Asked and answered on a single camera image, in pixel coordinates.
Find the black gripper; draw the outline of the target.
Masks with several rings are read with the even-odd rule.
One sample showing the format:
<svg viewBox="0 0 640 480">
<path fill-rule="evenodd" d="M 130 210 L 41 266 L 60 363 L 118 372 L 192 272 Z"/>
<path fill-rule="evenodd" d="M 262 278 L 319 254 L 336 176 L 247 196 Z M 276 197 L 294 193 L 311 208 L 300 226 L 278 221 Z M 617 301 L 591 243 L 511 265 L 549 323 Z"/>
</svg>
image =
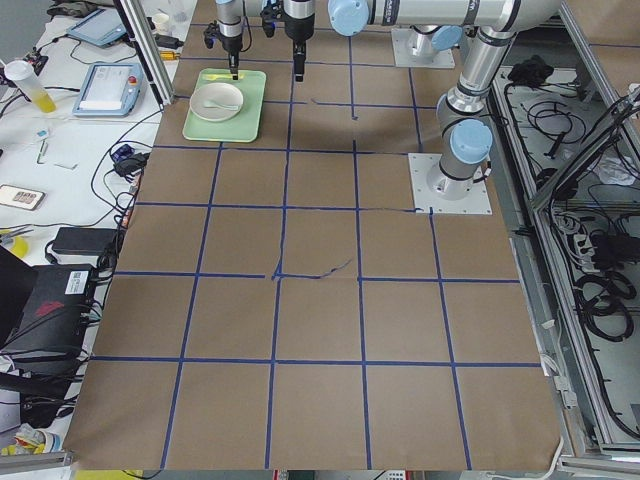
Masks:
<svg viewBox="0 0 640 480">
<path fill-rule="evenodd" d="M 293 43 L 293 59 L 296 62 L 294 65 L 294 79 L 296 82 L 304 81 L 304 62 L 306 61 L 306 43 L 294 42 Z"/>
<path fill-rule="evenodd" d="M 233 80 L 239 79 L 239 56 L 241 53 L 241 38 L 240 37 L 228 37 L 227 38 L 227 54 L 230 68 L 230 74 Z"/>
</svg>

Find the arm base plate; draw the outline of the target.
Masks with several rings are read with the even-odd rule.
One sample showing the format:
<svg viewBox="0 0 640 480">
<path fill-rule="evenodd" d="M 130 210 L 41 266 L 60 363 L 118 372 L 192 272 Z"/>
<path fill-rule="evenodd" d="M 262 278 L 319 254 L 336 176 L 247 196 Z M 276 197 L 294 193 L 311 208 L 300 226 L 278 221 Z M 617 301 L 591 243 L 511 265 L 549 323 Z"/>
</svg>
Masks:
<svg viewBox="0 0 640 480">
<path fill-rule="evenodd" d="M 440 169 L 440 154 L 409 153 L 414 210 L 423 214 L 491 215 L 492 208 L 480 168 L 474 177 L 452 180 Z"/>
<path fill-rule="evenodd" d="M 410 28 L 391 30 L 396 67 L 453 69 L 455 60 L 451 49 L 437 50 L 431 36 Z"/>
</svg>

